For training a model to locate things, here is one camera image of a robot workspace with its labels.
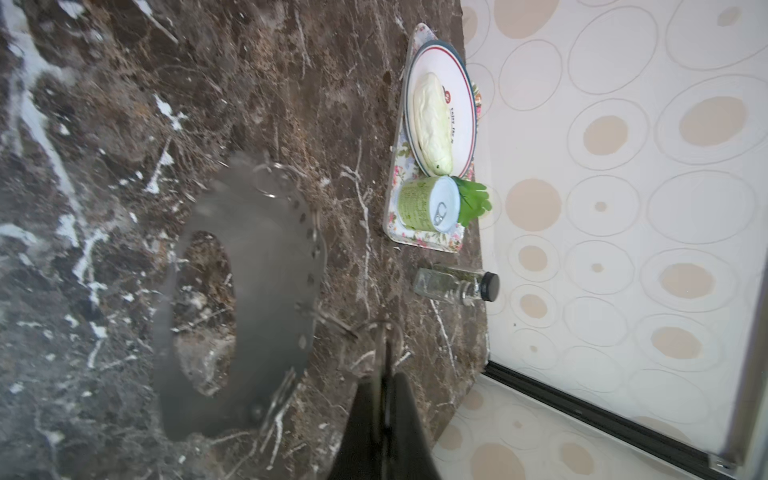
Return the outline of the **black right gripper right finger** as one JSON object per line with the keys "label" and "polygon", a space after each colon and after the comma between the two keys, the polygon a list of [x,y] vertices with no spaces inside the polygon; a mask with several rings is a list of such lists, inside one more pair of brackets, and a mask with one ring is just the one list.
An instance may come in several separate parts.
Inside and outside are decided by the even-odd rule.
{"label": "black right gripper right finger", "polygon": [[383,420],[383,478],[440,479],[404,373],[386,381]]}

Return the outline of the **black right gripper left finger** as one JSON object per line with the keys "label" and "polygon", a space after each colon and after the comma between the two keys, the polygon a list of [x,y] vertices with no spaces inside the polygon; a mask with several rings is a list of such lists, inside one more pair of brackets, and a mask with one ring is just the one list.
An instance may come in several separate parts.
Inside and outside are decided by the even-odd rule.
{"label": "black right gripper left finger", "polygon": [[343,438],[328,479],[382,478],[381,384],[370,376],[357,383]]}

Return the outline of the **metal key organizer plate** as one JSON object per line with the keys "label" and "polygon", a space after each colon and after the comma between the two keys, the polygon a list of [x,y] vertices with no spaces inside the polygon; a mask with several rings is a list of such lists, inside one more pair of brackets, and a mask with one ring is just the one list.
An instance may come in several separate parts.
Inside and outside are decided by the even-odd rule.
{"label": "metal key organizer plate", "polygon": [[233,429],[267,429],[305,372],[326,248],[316,216],[289,166],[234,152],[198,197],[176,243],[217,239],[233,275],[234,355],[227,384],[196,390],[174,350],[172,306],[179,270],[170,265],[152,320],[154,380],[163,429],[172,440]]}

